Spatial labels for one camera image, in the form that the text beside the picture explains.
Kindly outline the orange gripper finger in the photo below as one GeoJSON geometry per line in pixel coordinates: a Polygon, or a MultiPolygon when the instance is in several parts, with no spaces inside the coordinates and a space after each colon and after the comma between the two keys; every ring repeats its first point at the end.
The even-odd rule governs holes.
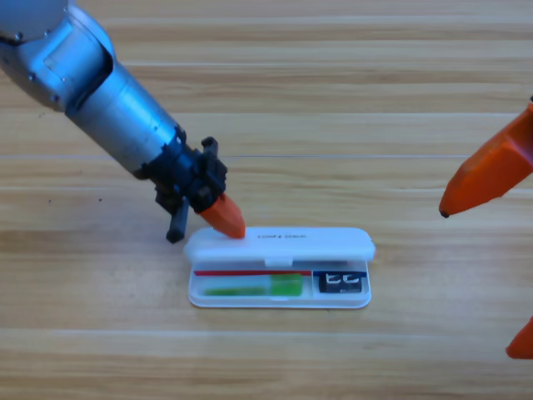
{"type": "Polygon", "coordinates": [[[506,355],[511,359],[533,358],[533,317],[506,347],[506,355]]]}
{"type": "Polygon", "coordinates": [[[532,104],[458,168],[439,204],[442,217],[503,197],[532,174],[532,104]]]}

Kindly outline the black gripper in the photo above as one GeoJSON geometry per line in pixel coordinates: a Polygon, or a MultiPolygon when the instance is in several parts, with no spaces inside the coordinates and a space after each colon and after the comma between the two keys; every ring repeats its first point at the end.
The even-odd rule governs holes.
{"type": "Polygon", "coordinates": [[[218,158],[218,142],[206,137],[202,146],[201,151],[189,147],[185,131],[177,128],[159,155],[143,164],[143,177],[155,184],[156,202],[171,215],[170,243],[185,237],[189,210],[229,238],[246,234],[241,209],[225,194],[227,167],[218,158]]]}

